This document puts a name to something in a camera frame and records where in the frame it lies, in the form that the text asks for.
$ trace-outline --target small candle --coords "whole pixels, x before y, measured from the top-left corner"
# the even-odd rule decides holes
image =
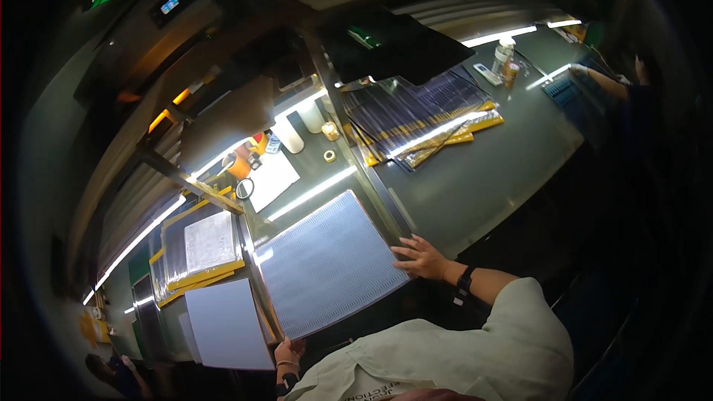
[[[325,134],[326,138],[330,141],[336,141],[336,139],[339,138],[339,131],[336,130],[336,124],[331,121],[325,122],[325,125],[322,126],[322,133]]]

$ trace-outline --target dark hair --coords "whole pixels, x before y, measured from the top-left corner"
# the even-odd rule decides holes
[[[644,63],[646,73],[649,75],[649,82],[656,88],[662,88],[664,85],[664,75],[656,61],[654,51],[648,47],[638,47],[636,55],[639,60]]]
[[[84,358],[84,364],[92,375],[102,382],[106,382],[110,386],[114,386],[114,378],[111,377],[107,372],[103,370],[105,364],[97,355],[89,354]]]

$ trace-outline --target bracelet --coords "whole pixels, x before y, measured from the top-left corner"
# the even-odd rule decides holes
[[[293,361],[279,361],[275,367],[280,367],[281,365],[287,365],[287,364],[296,365],[297,369],[299,370],[299,364],[297,364]]]

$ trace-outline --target white shirt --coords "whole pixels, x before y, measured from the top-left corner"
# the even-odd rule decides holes
[[[354,383],[339,398],[339,401],[377,401],[379,398],[400,395],[415,388],[408,382],[375,378],[357,366],[354,369]]]
[[[563,400],[573,378],[569,335],[533,278],[498,294],[482,330],[408,320],[360,338],[310,368],[285,401],[342,401],[357,368],[410,388],[447,388],[486,401]]]

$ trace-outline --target white bottle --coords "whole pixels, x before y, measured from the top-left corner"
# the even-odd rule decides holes
[[[515,54],[515,40],[511,37],[500,39],[500,43],[495,47],[495,61],[491,71],[497,76],[503,76],[503,66],[512,60]]]
[[[316,106],[315,101],[308,101],[297,108],[299,117],[305,122],[307,129],[313,133],[322,133],[322,125],[325,123],[325,118]]]
[[[274,123],[274,126],[270,129],[282,141],[282,144],[287,147],[287,150],[292,154],[297,154],[305,148],[305,142],[302,141],[302,138],[286,117],[276,117]]]

